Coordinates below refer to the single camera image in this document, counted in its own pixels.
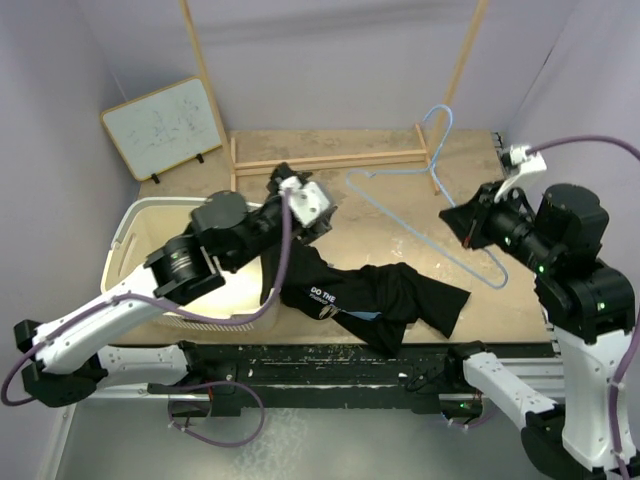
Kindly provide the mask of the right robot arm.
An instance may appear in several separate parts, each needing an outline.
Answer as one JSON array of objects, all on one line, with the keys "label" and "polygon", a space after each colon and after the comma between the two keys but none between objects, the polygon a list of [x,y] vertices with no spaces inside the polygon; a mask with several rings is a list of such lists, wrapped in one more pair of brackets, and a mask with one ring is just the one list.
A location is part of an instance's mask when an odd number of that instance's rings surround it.
[{"label": "right robot arm", "polygon": [[537,210],[522,190],[505,198],[498,190],[498,183],[483,184],[440,218],[465,248],[495,245],[533,273],[560,350],[564,398],[535,391],[479,341],[448,351],[446,383],[487,395],[517,427],[530,462],[544,475],[635,478],[639,450],[623,381],[639,341],[636,302],[627,277],[599,257],[608,213],[595,193],[577,185],[549,187]]}]

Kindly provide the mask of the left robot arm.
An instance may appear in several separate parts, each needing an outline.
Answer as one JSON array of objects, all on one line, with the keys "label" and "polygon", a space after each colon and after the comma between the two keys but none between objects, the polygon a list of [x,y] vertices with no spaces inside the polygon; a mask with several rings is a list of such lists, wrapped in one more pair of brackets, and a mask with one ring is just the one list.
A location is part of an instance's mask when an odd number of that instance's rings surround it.
[{"label": "left robot arm", "polygon": [[[24,401],[58,408],[106,387],[135,383],[198,390],[206,369],[196,360],[193,345],[129,348],[115,347],[113,341],[166,312],[221,326],[273,319],[292,240],[315,240],[326,233],[336,208],[314,183],[287,188],[255,210],[237,192],[213,194],[191,212],[183,233],[112,289],[59,319],[15,325],[16,346],[23,355],[10,373],[21,377],[28,395]],[[251,297],[239,312],[225,317],[186,310],[186,305],[223,287],[225,272],[238,272],[275,245],[281,248],[279,265],[267,299]]]}]

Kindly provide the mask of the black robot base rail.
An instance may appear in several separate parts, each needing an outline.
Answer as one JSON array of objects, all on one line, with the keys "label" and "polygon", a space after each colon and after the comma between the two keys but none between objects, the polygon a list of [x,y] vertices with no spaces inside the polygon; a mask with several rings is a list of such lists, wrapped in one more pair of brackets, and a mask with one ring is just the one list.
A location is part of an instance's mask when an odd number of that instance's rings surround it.
[{"label": "black robot base rail", "polygon": [[256,397],[270,409],[402,409],[463,419],[485,410],[480,393],[447,378],[443,345],[409,344],[394,357],[359,344],[184,346],[186,378],[147,390],[210,399],[215,416],[235,416]]}]

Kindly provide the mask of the black printed t shirt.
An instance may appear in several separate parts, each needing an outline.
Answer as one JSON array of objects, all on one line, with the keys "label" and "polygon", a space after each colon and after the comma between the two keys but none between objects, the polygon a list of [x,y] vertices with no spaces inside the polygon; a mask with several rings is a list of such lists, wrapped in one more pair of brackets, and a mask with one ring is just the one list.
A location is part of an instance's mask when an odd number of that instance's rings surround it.
[{"label": "black printed t shirt", "polygon": [[316,321],[331,319],[389,357],[398,354],[406,328],[419,320],[449,339],[470,296],[404,262],[340,270],[297,239],[280,290],[285,306]]}]

